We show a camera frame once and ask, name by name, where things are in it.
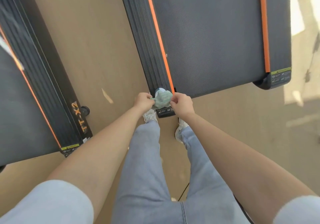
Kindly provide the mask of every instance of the forearm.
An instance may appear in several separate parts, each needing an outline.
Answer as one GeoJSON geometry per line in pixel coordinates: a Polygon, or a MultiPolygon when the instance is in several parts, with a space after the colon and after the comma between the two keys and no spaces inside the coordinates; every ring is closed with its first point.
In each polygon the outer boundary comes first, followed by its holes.
{"type": "Polygon", "coordinates": [[[81,189],[91,200],[96,218],[126,154],[140,116],[138,109],[129,109],[81,145],[50,174],[48,180],[63,180],[81,189]]]}
{"type": "Polygon", "coordinates": [[[280,208],[303,195],[315,195],[279,165],[196,114],[184,119],[209,159],[256,223],[272,223],[280,208]]]}

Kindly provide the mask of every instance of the white sneaker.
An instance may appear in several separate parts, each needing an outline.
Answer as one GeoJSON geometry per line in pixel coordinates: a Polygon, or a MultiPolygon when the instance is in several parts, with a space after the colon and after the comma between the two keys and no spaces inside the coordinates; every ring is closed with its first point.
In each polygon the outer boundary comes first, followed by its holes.
{"type": "Polygon", "coordinates": [[[179,118],[179,126],[178,126],[178,128],[176,129],[176,132],[174,133],[174,136],[175,136],[176,140],[177,140],[178,142],[182,143],[182,144],[183,144],[183,142],[182,142],[182,135],[180,134],[180,131],[181,131],[182,129],[188,127],[188,126],[189,126],[189,125],[188,125],[185,121],[183,121],[182,119],[179,118]]]}
{"type": "Polygon", "coordinates": [[[143,115],[143,118],[144,118],[144,121],[145,122],[148,122],[150,120],[155,120],[158,122],[157,120],[157,114],[156,114],[156,111],[154,109],[150,109],[148,112],[146,112],[144,115],[143,115]]]}

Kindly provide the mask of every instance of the person's left arm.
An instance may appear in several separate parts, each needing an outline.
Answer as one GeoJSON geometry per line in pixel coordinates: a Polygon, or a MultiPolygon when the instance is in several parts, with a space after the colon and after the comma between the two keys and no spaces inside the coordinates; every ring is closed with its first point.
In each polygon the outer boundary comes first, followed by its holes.
{"type": "Polygon", "coordinates": [[[94,219],[105,202],[139,118],[155,103],[150,98],[149,93],[140,93],[131,109],[81,145],[48,177],[82,190],[92,202],[94,219]]]}

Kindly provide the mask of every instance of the t-shirt sleeve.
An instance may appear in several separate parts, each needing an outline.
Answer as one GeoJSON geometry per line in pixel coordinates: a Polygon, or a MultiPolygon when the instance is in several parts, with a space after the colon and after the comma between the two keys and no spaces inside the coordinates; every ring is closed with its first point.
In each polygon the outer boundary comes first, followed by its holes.
{"type": "Polygon", "coordinates": [[[0,224],[92,224],[93,221],[94,208],[87,195],[62,180],[37,185],[0,218],[0,224]]]}
{"type": "Polygon", "coordinates": [[[302,196],[286,203],[275,216],[274,224],[320,223],[320,197],[302,196]]]}

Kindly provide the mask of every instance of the black wheel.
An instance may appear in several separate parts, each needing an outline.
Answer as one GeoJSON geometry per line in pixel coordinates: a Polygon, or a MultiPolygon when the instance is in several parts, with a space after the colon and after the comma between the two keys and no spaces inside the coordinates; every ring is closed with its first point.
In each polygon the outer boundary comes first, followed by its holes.
{"type": "Polygon", "coordinates": [[[90,114],[90,109],[87,106],[81,106],[81,113],[86,117],[90,114]]]}
{"type": "Polygon", "coordinates": [[[0,166],[0,173],[2,172],[3,169],[5,169],[6,165],[0,166]]]}

